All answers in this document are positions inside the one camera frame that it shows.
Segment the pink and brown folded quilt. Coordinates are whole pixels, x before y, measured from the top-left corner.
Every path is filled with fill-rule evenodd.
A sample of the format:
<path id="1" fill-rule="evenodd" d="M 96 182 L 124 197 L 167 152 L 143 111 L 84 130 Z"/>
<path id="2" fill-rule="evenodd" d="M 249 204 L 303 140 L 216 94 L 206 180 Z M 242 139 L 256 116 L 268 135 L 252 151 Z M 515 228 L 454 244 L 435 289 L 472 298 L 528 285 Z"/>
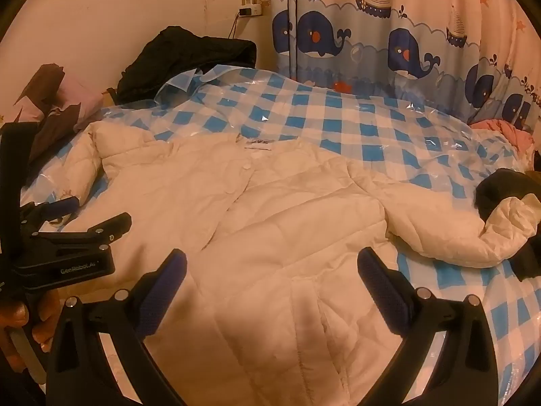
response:
<path id="1" fill-rule="evenodd" d="M 58 64 L 43 64 L 18 100 L 1 112 L 1 125 L 15 122 L 38 125 L 29 155 L 29 160 L 34 161 L 59 141 L 82 130 L 102 107 L 101 93 L 82 85 Z"/>

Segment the white quilted puffer jacket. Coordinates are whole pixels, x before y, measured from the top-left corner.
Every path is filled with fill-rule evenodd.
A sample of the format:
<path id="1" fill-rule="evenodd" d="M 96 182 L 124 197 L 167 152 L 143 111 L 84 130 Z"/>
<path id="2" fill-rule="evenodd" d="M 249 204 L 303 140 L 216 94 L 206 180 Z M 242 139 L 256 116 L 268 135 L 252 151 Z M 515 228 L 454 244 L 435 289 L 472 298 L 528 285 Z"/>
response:
<path id="1" fill-rule="evenodd" d="M 98 300 L 157 269 L 174 248 L 188 276 L 148 349 L 190 405 L 354 405 L 399 345 L 357 271 L 371 247 L 390 267 L 403 241 L 423 258 L 481 268 L 506 260 L 486 223 L 445 193 L 373 172 L 301 140 L 233 134 L 160 141 L 95 122 L 60 174 L 79 231 L 129 213 L 116 272 L 72 286 Z"/>

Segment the dark green puffer jacket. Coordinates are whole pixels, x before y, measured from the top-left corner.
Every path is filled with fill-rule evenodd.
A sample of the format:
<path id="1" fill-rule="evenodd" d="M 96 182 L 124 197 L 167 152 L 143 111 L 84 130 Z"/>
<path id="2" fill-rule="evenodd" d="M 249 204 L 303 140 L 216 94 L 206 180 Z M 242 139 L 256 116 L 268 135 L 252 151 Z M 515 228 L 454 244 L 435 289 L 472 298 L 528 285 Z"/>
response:
<path id="1" fill-rule="evenodd" d="M 540 174 L 501 168 L 475 190 L 474 205 L 486 223 L 481 237 L 507 255 L 519 280 L 540 275 Z"/>

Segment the whale print curtain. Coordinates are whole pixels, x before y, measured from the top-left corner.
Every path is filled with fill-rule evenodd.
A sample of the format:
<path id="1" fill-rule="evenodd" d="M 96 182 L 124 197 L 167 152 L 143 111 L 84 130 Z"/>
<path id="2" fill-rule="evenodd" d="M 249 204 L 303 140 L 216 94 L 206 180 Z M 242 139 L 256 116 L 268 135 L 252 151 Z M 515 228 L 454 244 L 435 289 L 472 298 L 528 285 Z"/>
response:
<path id="1" fill-rule="evenodd" d="M 516 0 L 270 0 L 279 71 L 533 131 L 540 37 Z"/>

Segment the blue checkered plastic bed cover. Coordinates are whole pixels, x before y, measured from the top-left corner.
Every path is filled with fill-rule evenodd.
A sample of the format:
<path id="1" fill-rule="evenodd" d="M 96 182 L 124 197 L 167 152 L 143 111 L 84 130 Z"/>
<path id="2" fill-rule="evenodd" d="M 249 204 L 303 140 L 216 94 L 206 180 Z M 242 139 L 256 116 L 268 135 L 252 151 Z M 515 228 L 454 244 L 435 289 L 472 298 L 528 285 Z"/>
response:
<path id="1" fill-rule="evenodd" d="M 513 146 L 437 110 L 405 100 L 345 94 L 270 71 L 219 67 L 170 80 L 144 107 L 109 107 L 98 122 L 148 131 L 160 141 L 227 133 L 261 144 L 301 140 L 390 179 L 448 194 L 455 208 L 478 209 L 476 187 L 501 168 L 520 172 Z M 60 174 L 81 133 L 25 191 L 25 202 L 62 199 Z M 506 260 L 474 268 L 423 258 L 403 241 L 395 267 L 438 297 L 479 296 L 498 371 L 498 403 L 518 389 L 540 353 L 540 281 L 519 280 Z"/>

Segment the pink crumpled garment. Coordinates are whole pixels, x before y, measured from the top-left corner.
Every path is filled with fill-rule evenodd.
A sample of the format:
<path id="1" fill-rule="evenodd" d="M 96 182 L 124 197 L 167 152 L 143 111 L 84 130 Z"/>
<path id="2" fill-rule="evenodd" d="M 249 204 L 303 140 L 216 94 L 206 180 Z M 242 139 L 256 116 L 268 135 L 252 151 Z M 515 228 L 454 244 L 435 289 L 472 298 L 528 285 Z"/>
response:
<path id="1" fill-rule="evenodd" d="M 518 129 L 502 119 L 486 119 L 470 126 L 472 129 L 490 130 L 502 134 L 509 143 L 520 153 L 535 146 L 534 138 L 528 132 Z"/>

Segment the black clothes pile at headboard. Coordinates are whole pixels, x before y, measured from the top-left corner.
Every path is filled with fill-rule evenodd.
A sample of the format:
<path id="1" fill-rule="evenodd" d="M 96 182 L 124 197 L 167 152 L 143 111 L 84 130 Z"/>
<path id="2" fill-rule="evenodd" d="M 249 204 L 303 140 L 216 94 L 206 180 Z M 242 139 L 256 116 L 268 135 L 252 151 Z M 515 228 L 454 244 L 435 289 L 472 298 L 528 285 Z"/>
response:
<path id="1" fill-rule="evenodd" d="M 251 40 L 199 37 L 180 26 L 166 27 L 122 71 L 113 99 L 118 105 L 152 99 L 185 71 L 206 73 L 217 65 L 255 68 L 256 62 L 257 45 Z"/>

